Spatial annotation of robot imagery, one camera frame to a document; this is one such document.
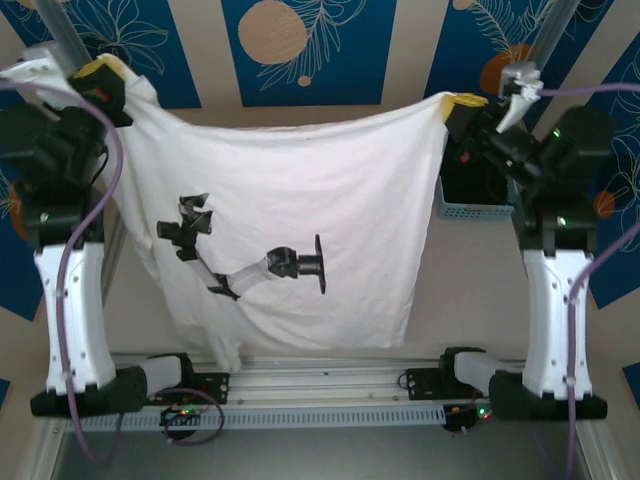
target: orange decoration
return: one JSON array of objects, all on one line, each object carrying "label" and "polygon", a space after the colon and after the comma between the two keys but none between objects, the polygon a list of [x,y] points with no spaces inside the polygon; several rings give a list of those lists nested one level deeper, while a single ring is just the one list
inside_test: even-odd
[{"label": "orange decoration", "polygon": [[9,214],[11,215],[13,229],[20,235],[20,238],[26,242],[28,235],[22,223],[22,203],[20,203],[20,197],[18,197],[13,185],[9,188],[9,205]]},{"label": "orange decoration", "polygon": [[485,93],[498,93],[502,68],[527,58],[531,45],[514,45],[508,51],[500,52],[487,62],[480,74],[480,88]]},{"label": "orange decoration", "polygon": [[609,218],[616,209],[616,199],[612,193],[607,191],[602,191],[596,195],[596,200],[593,203],[600,218]]}]

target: wire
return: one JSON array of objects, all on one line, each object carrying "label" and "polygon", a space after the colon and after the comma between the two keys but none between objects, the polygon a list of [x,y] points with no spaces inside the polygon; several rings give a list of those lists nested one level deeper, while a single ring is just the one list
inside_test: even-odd
[{"label": "wire", "polygon": [[463,427],[462,430],[460,430],[459,432],[455,432],[456,435],[464,435],[467,436],[468,434],[470,434],[471,432],[475,432],[476,430],[478,430],[479,428],[485,427],[493,422],[496,421],[496,417],[491,416],[489,418],[485,418],[483,420],[478,420],[476,422],[476,424],[473,427]]},{"label": "wire", "polygon": [[90,185],[93,185],[94,183],[96,183],[96,180],[102,174],[102,172],[104,171],[104,168],[107,166],[107,162],[109,161],[109,149],[107,148],[106,145],[102,147],[102,153],[100,155],[103,155],[103,154],[105,155],[104,161],[102,162],[102,165],[100,165],[100,168],[96,170],[96,173],[93,174],[93,178],[91,178]]},{"label": "wire", "polygon": [[89,227],[91,222],[93,222],[100,212],[104,210],[105,205],[109,202],[113,193],[116,190],[116,186],[120,181],[120,176],[122,175],[122,170],[124,167],[124,145],[122,144],[122,140],[116,131],[116,127],[113,125],[111,120],[95,105],[89,103],[87,100],[82,98],[76,93],[70,93],[66,90],[51,87],[49,85],[41,85],[38,83],[23,83],[23,82],[12,82],[7,80],[0,81],[0,90],[16,90],[16,89],[28,90],[34,93],[39,91],[54,93],[57,97],[63,98],[65,101],[68,101],[72,105],[78,105],[86,110],[88,113],[93,115],[105,128],[107,135],[111,136],[115,145],[116,151],[116,167],[115,172],[113,174],[113,178],[106,192],[102,196],[102,198],[98,201],[96,206],[91,210],[84,220],[78,225],[78,227],[73,231],[67,244],[65,245],[64,251],[62,253],[62,257],[60,260],[60,267],[58,269],[58,276],[56,280],[56,325],[58,329],[58,342],[60,344],[60,362],[62,364],[62,372],[65,377],[65,385],[67,389],[67,400],[69,402],[69,412],[71,414],[71,421],[73,423],[73,429],[78,436],[78,442],[80,443],[80,447],[85,455],[94,463],[99,466],[106,467],[108,466],[116,456],[118,451],[118,446],[120,443],[120,432],[122,428],[123,415],[120,416],[118,422],[116,424],[116,438],[113,442],[113,446],[111,448],[111,453],[104,458],[98,458],[89,444],[87,443],[87,439],[82,430],[82,423],[80,421],[80,416],[78,414],[78,405],[76,404],[75,390],[73,386],[73,375],[71,373],[71,361],[69,359],[69,348],[67,345],[67,332],[66,325],[64,322],[64,292],[65,288],[65,280],[67,277],[67,268],[69,266],[69,259],[71,257],[71,253],[73,251],[74,245],[78,242],[84,231]]},{"label": "wire", "polygon": [[189,415],[188,414],[176,415],[172,417],[169,421],[167,421],[163,430],[164,436],[167,438],[169,442],[171,442],[172,445],[176,445],[178,447],[196,447],[199,445],[204,445],[205,443],[209,443],[215,440],[216,438],[218,438],[218,435],[220,435],[220,432],[224,427],[225,416],[224,416],[224,412],[222,411],[222,407],[216,401],[215,398],[213,398],[208,393],[202,392],[200,390],[193,390],[191,388],[167,388],[166,390],[162,390],[162,392],[160,392],[160,394],[172,394],[172,393],[189,394],[189,395],[195,395],[195,396],[204,398],[207,402],[209,402],[211,405],[216,407],[216,409],[220,413],[220,425],[218,426],[218,429],[208,437],[203,438],[202,440],[195,440],[195,441],[174,440],[169,436],[169,427],[172,426],[174,423],[178,423],[178,419],[184,419],[185,417],[188,418]]},{"label": "wire", "polygon": [[553,461],[551,460],[551,456],[549,455],[549,452],[547,452],[547,449],[544,448],[544,444],[542,443],[542,440],[540,440],[540,435],[538,435],[538,431],[533,427],[531,427],[531,435],[533,436],[533,440],[536,442],[538,451],[542,455],[542,460],[544,461],[544,464],[547,467],[547,470],[551,474],[551,477],[559,478],[560,475],[559,475],[558,467],[554,465]]},{"label": "wire", "polygon": [[461,408],[459,410],[451,410],[450,412],[445,412],[445,417],[450,417],[451,415],[458,415],[459,413],[467,413],[467,412],[471,412],[472,410],[477,411],[478,408],[477,407],[466,407],[466,408]]},{"label": "wire", "polygon": [[573,282],[569,290],[569,358],[567,368],[567,395],[569,399],[569,447],[567,451],[567,462],[565,466],[566,478],[571,478],[576,451],[576,393],[574,389],[576,375],[576,300],[584,282],[594,271],[606,262],[614,253],[628,243],[640,232],[640,222],[622,235],[618,240],[609,245],[587,268],[585,268],[578,278]]},{"label": "wire", "polygon": [[[638,83],[605,83],[603,85],[595,85],[582,88],[568,88],[562,90],[538,90],[541,97],[563,97],[569,95],[585,95],[601,92],[615,91],[640,92],[640,84]],[[580,289],[584,286],[584,282],[594,271],[607,261],[614,253],[633,237],[640,232],[640,222],[634,225],[630,230],[625,232],[618,240],[613,242],[602,252],[587,268],[585,268],[578,278],[573,282],[569,291],[569,315],[568,315],[568,366],[567,366],[567,399],[569,403],[569,439],[567,447],[567,459],[565,464],[565,478],[570,479],[573,475],[573,468],[576,456],[576,392],[575,392],[575,374],[576,374],[576,300]]]},{"label": "wire", "polygon": [[591,87],[563,88],[563,89],[542,89],[536,93],[541,97],[568,97],[570,95],[587,95],[602,92],[617,92],[624,90],[627,92],[640,92],[640,83],[604,83]]}]

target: black joint motor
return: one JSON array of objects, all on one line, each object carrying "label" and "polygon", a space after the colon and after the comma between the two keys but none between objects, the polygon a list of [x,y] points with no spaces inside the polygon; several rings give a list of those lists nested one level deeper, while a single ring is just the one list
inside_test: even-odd
[{"label": "black joint motor", "polygon": [[289,247],[278,247],[267,252],[269,271],[280,278],[298,278],[298,275],[317,275],[320,291],[324,295],[327,282],[324,274],[324,257],[320,235],[315,239],[315,255],[298,255]]}]

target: blue wallpaper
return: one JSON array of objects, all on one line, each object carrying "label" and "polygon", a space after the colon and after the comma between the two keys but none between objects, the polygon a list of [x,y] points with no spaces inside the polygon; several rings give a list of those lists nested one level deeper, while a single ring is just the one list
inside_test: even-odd
[{"label": "blue wallpaper", "polygon": [[222,0],[245,107],[378,105],[395,0]]},{"label": "blue wallpaper", "polygon": [[3,166],[0,171],[0,307],[33,320],[42,297],[42,284],[33,263],[33,251],[18,235],[12,221],[11,210],[15,210],[17,202],[9,195],[9,188],[14,180],[14,172]]},{"label": "blue wallpaper", "polygon": [[[603,83],[640,83],[640,34]],[[591,189],[598,224],[599,252],[640,221],[640,94],[595,94],[589,101],[616,118],[615,158],[597,175]],[[591,277],[599,308],[640,287],[640,236],[624,245]]]},{"label": "blue wallpaper", "polygon": [[[117,55],[151,81],[164,108],[200,108],[167,0],[70,0],[63,5],[89,53]],[[0,11],[25,45],[51,39],[38,13],[18,0],[0,0]]]},{"label": "blue wallpaper", "polygon": [[[561,85],[612,1],[582,0],[544,69],[545,86]],[[502,67],[526,58],[551,5],[547,0],[452,0],[425,97],[443,90],[497,94]],[[538,102],[526,117],[528,126],[548,103]]]}]

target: metal rail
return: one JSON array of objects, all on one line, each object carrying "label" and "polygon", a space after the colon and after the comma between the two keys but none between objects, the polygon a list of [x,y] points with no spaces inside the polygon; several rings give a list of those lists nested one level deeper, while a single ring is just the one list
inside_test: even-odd
[{"label": "metal rail", "polygon": [[569,20],[575,15],[576,8],[580,4],[580,0],[547,1],[553,2],[553,6],[549,10],[549,14],[542,24],[540,32],[538,32],[526,58],[527,61],[535,62],[540,71],[544,70],[549,57],[551,57],[560,41],[560,37],[564,33],[564,29],[567,28]]}]

